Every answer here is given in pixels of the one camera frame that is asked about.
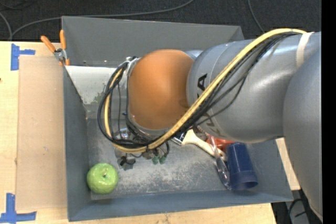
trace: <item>green apple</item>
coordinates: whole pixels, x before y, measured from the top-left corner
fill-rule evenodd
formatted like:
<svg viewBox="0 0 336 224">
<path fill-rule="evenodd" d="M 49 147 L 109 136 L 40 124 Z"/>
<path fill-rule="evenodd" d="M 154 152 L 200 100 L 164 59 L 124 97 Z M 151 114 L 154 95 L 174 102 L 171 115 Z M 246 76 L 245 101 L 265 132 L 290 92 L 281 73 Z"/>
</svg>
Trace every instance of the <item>green apple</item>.
<svg viewBox="0 0 336 224">
<path fill-rule="evenodd" d="M 108 194 L 117 186 L 119 175 L 117 169 L 108 163 L 93 165 L 87 174 L 89 188 L 96 194 Z"/>
</svg>

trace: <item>wooden table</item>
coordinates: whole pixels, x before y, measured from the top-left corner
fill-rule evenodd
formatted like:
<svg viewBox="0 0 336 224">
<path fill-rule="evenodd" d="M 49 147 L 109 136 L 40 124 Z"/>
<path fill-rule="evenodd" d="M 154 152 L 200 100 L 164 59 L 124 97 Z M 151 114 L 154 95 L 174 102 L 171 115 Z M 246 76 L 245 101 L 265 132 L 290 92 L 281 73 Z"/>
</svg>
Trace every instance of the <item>wooden table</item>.
<svg viewBox="0 0 336 224">
<path fill-rule="evenodd" d="M 15 194 L 16 186 L 16 156 L 17 156 L 17 123 L 18 123 L 18 75 L 19 70 L 11 71 L 11 44 L 0 41 L 0 213 L 5 212 L 6 193 Z M 52 56 L 52 53 L 41 42 L 14 42 L 20 49 L 34 49 L 39 56 Z M 292 190 L 300 189 L 283 140 L 277 141 L 280 155 Z M 67 208 L 36 208 L 35 221 L 28 223 L 69 223 Z M 275 224 L 275 216 L 271 204 L 235 206 L 215 209 L 193 210 L 175 213 L 165 213 L 147 216 L 122 217 L 105 220 L 80 221 L 77 223 L 247 223 Z"/>
</svg>

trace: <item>clamp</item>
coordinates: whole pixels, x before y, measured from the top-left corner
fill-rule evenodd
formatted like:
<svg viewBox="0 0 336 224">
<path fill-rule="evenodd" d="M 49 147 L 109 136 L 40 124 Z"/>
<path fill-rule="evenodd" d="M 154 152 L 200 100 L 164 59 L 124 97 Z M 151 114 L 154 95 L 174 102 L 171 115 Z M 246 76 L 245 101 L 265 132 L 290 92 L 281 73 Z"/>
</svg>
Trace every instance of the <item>clamp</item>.
<svg viewBox="0 0 336 224">
<path fill-rule="evenodd" d="M 55 46 L 50 42 L 50 40 L 46 36 L 41 36 L 41 41 L 48 47 L 48 49 L 54 54 L 56 59 L 59 61 L 61 66 L 69 66 L 70 59 L 68 58 L 66 49 L 67 44 L 64 36 L 64 31 L 61 30 L 59 32 L 59 39 L 61 43 L 61 48 L 56 49 Z"/>
</svg>

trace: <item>blue plastic cup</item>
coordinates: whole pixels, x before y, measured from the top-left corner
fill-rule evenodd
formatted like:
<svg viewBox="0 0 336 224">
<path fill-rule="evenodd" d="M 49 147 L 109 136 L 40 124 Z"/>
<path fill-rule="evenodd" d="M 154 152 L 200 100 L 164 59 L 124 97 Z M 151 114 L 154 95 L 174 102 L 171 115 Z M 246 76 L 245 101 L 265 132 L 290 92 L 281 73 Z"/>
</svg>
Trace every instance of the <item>blue plastic cup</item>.
<svg viewBox="0 0 336 224">
<path fill-rule="evenodd" d="M 244 190 L 258 185 L 258 179 L 244 143 L 235 142 L 226 147 L 231 187 Z"/>
</svg>

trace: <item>orange handle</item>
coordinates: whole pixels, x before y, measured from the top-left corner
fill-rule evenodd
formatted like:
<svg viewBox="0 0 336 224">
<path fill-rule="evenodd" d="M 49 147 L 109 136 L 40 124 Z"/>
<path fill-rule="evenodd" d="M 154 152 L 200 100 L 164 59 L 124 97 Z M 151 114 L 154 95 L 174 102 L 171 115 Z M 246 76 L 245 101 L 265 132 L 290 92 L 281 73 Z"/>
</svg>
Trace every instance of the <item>orange handle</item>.
<svg viewBox="0 0 336 224">
<path fill-rule="evenodd" d="M 41 36 L 41 41 L 48 47 L 48 49 L 54 53 L 56 51 L 55 46 L 50 42 L 46 36 Z"/>
<path fill-rule="evenodd" d="M 65 41 L 63 29 L 59 32 L 59 40 L 61 42 L 62 49 L 65 50 L 67 48 L 67 43 Z"/>
</svg>

